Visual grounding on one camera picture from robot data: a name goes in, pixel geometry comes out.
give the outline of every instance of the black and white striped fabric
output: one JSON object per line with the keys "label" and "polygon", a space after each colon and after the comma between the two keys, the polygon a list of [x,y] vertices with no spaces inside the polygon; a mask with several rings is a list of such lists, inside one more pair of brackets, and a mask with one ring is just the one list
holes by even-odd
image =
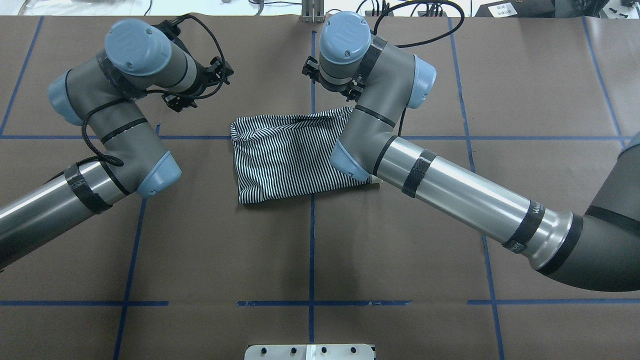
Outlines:
{"label": "black and white striped fabric", "polygon": [[252,204],[369,183],[329,164],[352,110],[238,118],[231,124],[238,201]]}

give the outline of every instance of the table surface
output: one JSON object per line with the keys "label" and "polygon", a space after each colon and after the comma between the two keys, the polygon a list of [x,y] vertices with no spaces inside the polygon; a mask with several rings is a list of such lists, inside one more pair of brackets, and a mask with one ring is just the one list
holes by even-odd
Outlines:
{"label": "table surface", "polygon": [[[554,282],[388,184],[239,205],[236,117],[345,102],[300,74],[322,25],[294,15],[201,19],[236,71],[231,85],[182,113],[156,96],[139,102],[182,178],[7,267],[0,359],[241,359],[248,345],[310,342],[375,344],[379,359],[637,356],[640,292]],[[78,127],[50,107],[47,85],[97,53],[116,20],[0,19],[0,204],[90,155]],[[380,34],[401,43],[450,26],[385,19]],[[453,37],[410,49],[438,79],[407,112],[403,136],[581,214],[640,131],[640,41],[620,36],[639,26],[468,19]],[[196,59],[215,55],[195,25],[182,34]]]}

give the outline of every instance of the black electrical tape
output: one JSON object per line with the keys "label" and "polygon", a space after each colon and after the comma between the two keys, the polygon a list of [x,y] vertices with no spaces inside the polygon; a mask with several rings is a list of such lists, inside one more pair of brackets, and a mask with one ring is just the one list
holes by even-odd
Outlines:
{"label": "black electrical tape", "polygon": [[615,225],[620,229],[626,230],[636,236],[640,236],[640,222],[626,217],[625,215],[618,214],[615,211],[591,205],[584,214],[599,218],[600,220]]}
{"label": "black electrical tape", "polygon": [[374,37],[371,45],[369,46],[367,52],[362,57],[362,61],[360,61],[360,66],[358,66],[358,71],[353,76],[353,78],[358,81],[360,78],[360,82],[363,84],[367,83],[367,78],[371,74],[371,70],[373,70],[374,65],[378,61],[382,50],[384,50],[385,45],[387,44],[386,40],[383,40],[379,37]]}
{"label": "black electrical tape", "polygon": [[566,261],[566,259],[573,251],[575,244],[578,243],[578,239],[582,234],[582,216],[573,214],[573,220],[571,221],[571,227],[566,235],[566,238],[560,245],[560,249],[556,252],[554,257],[545,264],[545,266],[538,269],[538,272],[542,275],[549,276],[560,268]]}
{"label": "black electrical tape", "polygon": [[67,184],[76,197],[84,204],[84,206],[86,206],[87,209],[91,210],[92,213],[101,214],[108,209],[111,209],[111,205],[107,204],[102,200],[100,195],[91,190],[76,164],[66,168],[64,174]]}
{"label": "black electrical tape", "polygon": [[527,248],[527,243],[536,233],[536,230],[538,230],[544,216],[545,207],[539,202],[529,200],[529,209],[520,222],[518,229],[516,229],[515,233],[513,233],[509,240],[502,244],[502,246],[516,254],[521,253]]}
{"label": "black electrical tape", "polygon": [[402,187],[402,192],[409,195],[410,197],[415,197],[415,192],[418,190],[418,186],[424,179],[424,174],[427,173],[429,167],[433,160],[438,156],[435,152],[424,149],[420,154],[415,163],[413,163],[413,167],[411,171],[409,171],[409,175],[407,175],[404,180],[404,185]]}
{"label": "black electrical tape", "polygon": [[389,125],[389,126],[391,126],[391,127],[396,126],[396,123],[395,123],[395,122],[392,122],[392,121],[391,121],[391,119],[389,119],[388,117],[386,117],[386,116],[384,116],[384,115],[382,115],[382,114],[376,113],[375,111],[373,111],[373,110],[371,110],[371,109],[369,109],[369,108],[365,108],[364,106],[362,106],[362,105],[360,105],[360,104],[357,104],[357,105],[354,107],[354,109],[356,109],[356,110],[360,110],[360,111],[362,111],[362,112],[363,112],[363,113],[365,113],[365,114],[371,115],[371,116],[373,116],[374,118],[376,118],[376,119],[378,119],[378,120],[380,120],[380,121],[382,121],[382,122],[386,123],[387,125]]}
{"label": "black electrical tape", "polygon": [[108,133],[107,135],[104,135],[100,139],[100,142],[104,144],[107,141],[113,139],[114,137],[116,137],[116,136],[124,133],[125,131],[129,130],[130,128],[132,128],[134,126],[138,126],[140,124],[144,124],[146,122],[147,122],[147,120],[145,118],[140,118],[138,120],[133,120],[132,122],[126,123],[123,126],[120,126],[119,128],[115,129],[114,131]]}
{"label": "black electrical tape", "polygon": [[107,52],[105,50],[99,52],[95,58],[98,61],[98,65],[100,65],[100,70],[102,70],[104,76],[107,78],[111,86],[122,94],[122,97],[129,101],[136,101],[147,96],[145,92],[133,86],[133,84],[124,77],[122,72],[112,64],[111,60],[107,57]]}

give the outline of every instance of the light blue joint cap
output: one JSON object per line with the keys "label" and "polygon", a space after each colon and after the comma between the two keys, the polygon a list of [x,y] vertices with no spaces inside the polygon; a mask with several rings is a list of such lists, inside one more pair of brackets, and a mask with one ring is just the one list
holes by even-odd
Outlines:
{"label": "light blue joint cap", "polygon": [[339,12],[324,24],[320,53],[328,61],[347,65],[360,60],[371,45],[371,29],[355,12]]}
{"label": "light blue joint cap", "polygon": [[413,57],[415,58],[415,72],[413,73],[413,88],[407,107],[417,109],[433,88],[433,83],[436,81],[436,68],[420,59],[416,54]]}
{"label": "light blue joint cap", "polygon": [[343,174],[346,174],[358,181],[366,181],[370,176],[370,173],[364,170],[360,164],[351,157],[349,152],[345,150],[344,146],[340,143],[340,140],[335,143],[329,162],[331,163],[331,166],[335,167]]}
{"label": "light blue joint cap", "polygon": [[80,126],[82,125],[82,119],[80,119],[76,111],[71,107],[71,101],[69,101],[67,93],[67,75],[69,71],[62,74],[49,85],[47,97],[53,110],[56,110],[56,113],[62,115],[65,120],[71,124]]}
{"label": "light blue joint cap", "polygon": [[171,60],[171,42],[162,31],[139,19],[112,25],[104,39],[107,57],[120,71],[135,76],[153,75]]}
{"label": "light blue joint cap", "polygon": [[631,138],[631,141],[629,141],[629,144],[624,150],[622,150],[622,152],[625,152],[631,149],[632,147],[638,146],[638,145],[640,145],[640,133],[636,134],[634,137]]}
{"label": "light blue joint cap", "polygon": [[170,151],[167,151],[142,181],[136,192],[147,199],[180,179],[182,171]]}

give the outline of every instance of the black tape band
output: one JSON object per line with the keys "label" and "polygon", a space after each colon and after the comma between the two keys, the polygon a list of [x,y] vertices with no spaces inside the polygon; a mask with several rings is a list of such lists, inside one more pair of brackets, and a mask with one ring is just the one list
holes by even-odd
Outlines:
{"label": "black tape band", "polygon": [[415,192],[418,190],[418,186],[424,179],[424,174],[427,173],[429,167],[431,166],[431,162],[438,156],[435,152],[424,149],[420,154],[415,163],[413,163],[413,167],[411,171],[409,171],[409,175],[407,175],[404,180],[404,185],[402,187],[402,192],[409,195],[410,197],[415,197]]}
{"label": "black tape band", "polygon": [[101,139],[100,142],[101,143],[106,143],[107,141],[113,139],[114,137],[124,133],[125,131],[129,130],[130,128],[140,125],[140,124],[144,124],[146,123],[147,120],[145,118],[141,118],[138,120],[133,120],[130,123],[124,124],[123,126],[120,126],[119,128],[115,129],[114,131],[108,133],[107,135],[104,135]]}
{"label": "black tape band", "polygon": [[376,118],[376,119],[378,119],[378,120],[380,120],[380,121],[382,121],[382,122],[387,123],[387,125],[389,125],[389,126],[391,126],[391,127],[396,126],[396,123],[395,123],[395,122],[392,122],[388,117],[386,117],[386,116],[384,116],[384,115],[382,115],[382,114],[376,113],[375,111],[373,111],[373,110],[371,110],[371,109],[369,109],[369,108],[365,108],[364,106],[362,106],[362,105],[360,105],[360,104],[357,104],[357,105],[354,107],[354,109],[356,109],[356,110],[360,110],[360,111],[362,111],[362,112],[363,112],[363,113],[365,113],[365,114],[371,115],[371,116],[373,116],[374,118]]}
{"label": "black tape band", "polygon": [[385,153],[387,152],[387,149],[391,146],[391,143],[394,142],[394,140],[396,138],[397,138],[396,135],[391,135],[389,140],[387,140],[387,143],[382,148],[382,151],[380,151],[380,155],[378,155],[378,159],[376,160],[376,164],[373,166],[373,172],[371,173],[372,175],[378,175],[378,168],[380,167],[380,163],[382,162],[382,158],[385,157]]}
{"label": "black tape band", "polygon": [[129,101],[136,101],[147,96],[140,89],[133,86],[133,84],[124,77],[122,72],[113,65],[111,60],[107,57],[107,52],[105,50],[102,50],[98,55],[96,55],[96,60],[98,61],[100,70],[102,70],[102,73],[107,78],[111,86],[118,90],[120,94],[122,94],[122,97]]}
{"label": "black tape band", "polygon": [[358,66],[358,73],[355,74],[354,79],[363,84],[366,84],[367,78],[371,74],[371,70],[373,70],[373,67],[378,61],[378,58],[380,57],[380,54],[382,53],[382,50],[384,50],[386,44],[386,40],[382,40],[379,37],[373,38],[373,41],[367,49],[367,52],[362,57],[362,61],[360,61],[360,65]]}
{"label": "black tape band", "polygon": [[66,168],[64,174],[65,179],[67,180],[67,184],[74,192],[76,197],[80,199],[80,201],[86,206],[87,209],[91,210],[92,213],[101,214],[108,209],[111,209],[111,205],[104,202],[100,195],[94,193],[93,190],[91,190],[76,164],[73,164]]}
{"label": "black tape band", "polygon": [[538,269],[538,272],[542,275],[549,276],[558,270],[569,257],[571,251],[573,251],[575,244],[578,243],[580,234],[582,234],[582,216],[573,214],[571,227],[569,228],[569,232],[566,234],[566,238],[562,242],[562,245],[560,245],[560,249],[558,249],[554,257],[552,257],[545,266]]}
{"label": "black tape band", "polygon": [[104,169],[104,172],[107,173],[107,175],[109,176],[111,181],[113,181],[113,183],[116,185],[118,190],[120,190],[125,196],[131,195],[131,192],[129,190],[127,190],[127,188],[124,187],[124,185],[120,182],[120,180],[118,180],[116,175],[113,174],[113,171],[111,171],[111,169],[109,168],[109,165],[107,165],[107,163],[105,163],[104,161],[100,161],[100,165],[102,165],[102,168]]}
{"label": "black tape band", "polygon": [[186,64],[184,67],[184,72],[182,73],[182,77],[180,78],[180,80],[176,81],[175,84],[170,85],[170,86],[166,86],[165,88],[172,88],[176,85],[178,85],[179,83],[182,82],[182,80],[184,80],[184,78],[187,77],[187,72],[189,72],[189,60],[187,59],[187,54],[184,54],[184,63]]}
{"label": "black tape band", "polygon": [[502,246],[516,254],[521,253],[527,248],[527,243],[536,233],[536,230],[538,230],[544,216],[545,207],[539,202],[529,200],[529,210],[527,210],[527,213],[520,222],[518,229],[516,229],[515,233],[513,233],[509,240],[502,244]]}
{"label": "black tape band", "polygon": [[600,220],[606,221],[612,225],[626,230],[636,236],[640,236],[640,222],[625,215],[618,214],[615,211],[600,208],[598,206],[590,206],[584,213]]}

